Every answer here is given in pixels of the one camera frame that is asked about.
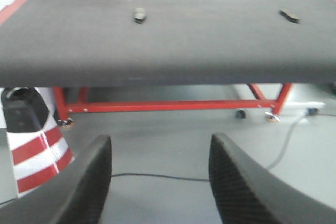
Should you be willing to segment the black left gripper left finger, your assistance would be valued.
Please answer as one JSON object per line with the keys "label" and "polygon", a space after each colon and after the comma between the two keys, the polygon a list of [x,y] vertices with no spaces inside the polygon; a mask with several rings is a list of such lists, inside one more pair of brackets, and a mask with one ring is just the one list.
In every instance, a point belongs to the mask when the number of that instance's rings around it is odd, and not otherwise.
{"label": "black left gripper left finger", "polygon": [[2,207],[1,223],[99,223],[111,172],[111,138],[98,136],[60,174]]}

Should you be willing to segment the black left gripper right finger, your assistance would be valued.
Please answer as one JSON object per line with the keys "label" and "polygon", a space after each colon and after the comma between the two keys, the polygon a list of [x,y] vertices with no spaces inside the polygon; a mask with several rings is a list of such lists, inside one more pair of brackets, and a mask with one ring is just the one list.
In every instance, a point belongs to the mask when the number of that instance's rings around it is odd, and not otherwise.
{"label": "black left gripper right finger", "polygon": [[224,133],[211,137],[208,177],[222,223],[335,223],[335,208],[273,175]]}

